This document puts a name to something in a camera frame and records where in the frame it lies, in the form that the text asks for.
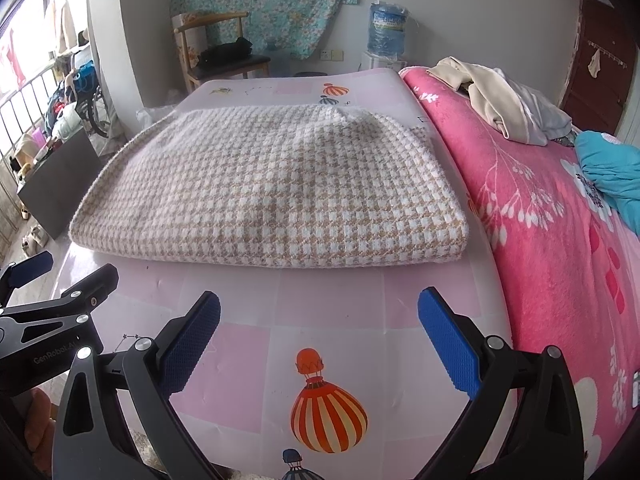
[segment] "wooden chair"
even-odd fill
[[[214,23],[226,22],[227,20],[238,20],[238,37],[242,36],[242,19],[249,15],[248,12],[226,12],[225,14],[206,14],[195,20],[181,25],[174,29],[175,34],[180,34],[180,44],[182,45],[182,62],[186,70],[187,90],[191,93],[197,87],[210,79],[224,79],[233,75],[242,74],[247,79],[248,73],[252,70],[262,70],[262,73],[269,76],[269,62],[271,58],[251,54],[248,58],[204,70],[200,67],[191,68],[189,62],[189,49],[187,48],[187,36],[184,31],[195,27],[205,27]]]

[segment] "blue gripper pad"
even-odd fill
[[[53,256],[49,251],[42,251],[31,258],[11,267],[8,285],[11,288],[20,288],[53,268]]]
[[[184,389],[219,323],[220,300],[205,292],[184,317],[183,327],[162,360],[159,387],[165,399]]]
[[[480,389],[480,363],[476,352],[452,318],[446,303],[425,288],[418,297],[418,318],[457,390],[471,400]]]

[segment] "blue pillow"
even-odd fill
[[[584,176],[640,235],[640,149],[609,134],[587,131],[575,138],[575,153]]]

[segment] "houndstooth blanket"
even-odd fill
[[[263,267],[444,262],[467,235],[422,130],[324,105],[174,112],[107,164],[70,226],[104,253]]]

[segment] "pink bedsheet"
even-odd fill
[[[640,242],[589,183],[572,148],[504,139],[469,100],[405,70],[449,148],[494,250],[514,346],[558,345],[574,380],[586,472],[609,454],[633,411],[640,368]]]

